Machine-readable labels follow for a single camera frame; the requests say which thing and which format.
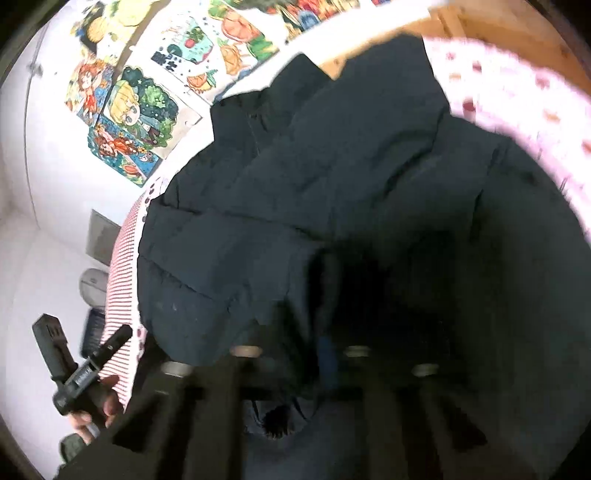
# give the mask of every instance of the black jacket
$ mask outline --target black jacket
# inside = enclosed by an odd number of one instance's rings
[[[457,348],[471,398],[549,476],[591,419],[591,251],[532,158],[450,115],[422,41],[335,82],[297,57],[212,121],[139,245],[163,350],[211,364],[278,305],[311,350],[328,337],[412,364]]]

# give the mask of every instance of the cartoon character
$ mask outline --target cartoon character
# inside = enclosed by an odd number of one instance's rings
[[[209,54],[213,50],[213,43],[193,17],[184,19],[184,30],[181,30],[181,28],[183,27],[170,27],[165,31],[174,33],[165,50],[172,55],[192,61],[195,65],[198,65],[209,57]],[[165,59],[163,57],[163,60],[157,61],[157,63],[162,65]]]
[[[71,33],[78,37],[91,52],[105,59],[111,56],[116,63],[120,52],[115,54],[109,49],[111,42],[126,44],[133,35],[136,27],[149,13],[154,0],[116,0],[114,2],[97,2],[92,7],[83,10],[85,17],[75,22]],[[102,48],[99,44],[108,38]]]
[[[123,166],[123,169],[128,174],[144,177],[141,171],[137,168],[137,165],[133,159],[130,157],[130,155],[135,155],[140,152],[146,153],[144,148],[136,148],[134,146],[133,140],[125,138],[125,136],[121,133],[118,137],[111,136],[111,134],[108,133],[105,127],[101,124],[97,124],[96,126],[94,140],[101,155],[110,158],[117,158],[117,155],[122,155],[126,160],[126,165]]]
[[[151,155],[142,155],[139,160],[144,163],[154,163],[154,157]]]
[[[228,75],[238,75],[242,69],[246,68],[242,62],[243,55],[240,53],[236,45],[229,45],[228,43],[221,44],[220,51],[222,52],[223,61],[226,65],[226,73]]]
[[[155,118],[143,115],[139,106],[139,97],[127,80],[115,83],[111,97],[107,103],[111,118],[119,125],[134,125],[134,134],[144,142],[157,145],[160,136],[160,122]]]
[[[254,40],[261,34],[257,27],[234,10],[228,10],[223,17],[222,32],[231,40],[244,43]]]
[[[216,80],[213,77],[216,72],[217,70],[209,70],[209,72],[195,75],[195,77],[187,77],[187,85],[195,93],[207,92],[216,86]]]
[[[82,120],[86,116],[92,119],[92,116],[98,113],[95,90],[103,80],[102,73],[104,69],[105,67],[102,62],[96,61],[94,63],[82,64],[78,71],[78,87],[84,99],[82,102]]]

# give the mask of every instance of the black handheld device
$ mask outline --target black handheld device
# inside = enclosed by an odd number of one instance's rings
[[[86,411],[99,430],[105,428],[102,405],[109,391],[99,382],[99,372],[115,352],[131,338],[132,329],[122,325],[88,359],[78,366],[67,347],[66,336],[58,318],[43,314],[33,324],[33,334],[43,360],[56,383],[53,404],[62,415]]]

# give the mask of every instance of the person's hand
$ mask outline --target person's hand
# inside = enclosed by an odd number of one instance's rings
[[[101,380],[100,383],[107,388],[113,389],[118,381],[119,377],[117,375],[111,375],[110,377]],[[119,397],[115,390],[109,392],[109,395],[103,404],[103,411],[105,412],[105,425],[107,427],[113,423],[115,417],[119,413],[123,412],[123,405],[119,402]],[[72,425],[72,428],[74,428],[74,431],[82,437],[82,440],[84,440],[87,445],[95,439],[88,430],[88,425],[92,423],[92,417],[89,413],[85,411],[75,411],[68,415],[68,420],[70,420],[70,424]]]

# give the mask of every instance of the anime poster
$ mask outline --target anime poster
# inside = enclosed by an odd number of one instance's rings
[[[130,133],[100,116],[88,133],[88,147],[96,157],[136,185],[143,185],[160,158],[146,150]]]
[[[72,34],[99,59],[116,65],[135,29],[157,0],[97,2],[85,8]]]
[[[287,30],[287,41],[341,12],[359,8],[359,0],[290,0],[280,3],[273,0],[228,0],[227,3],[238,10],[258,8],[269,15],[281,17]]]
[[[113,85],[103,114],[160,158],[166,158],[201,119],[139,67],[130,65]]]
[[[93,127],[107,100],[113,79],[113,65],[83,48],[82,61],[68,84],[66,105],[86,125]]]
[[[198,1],[195,10],[173,17],[161,33],[152,60],[208,103],[277,51],[221,0]]]

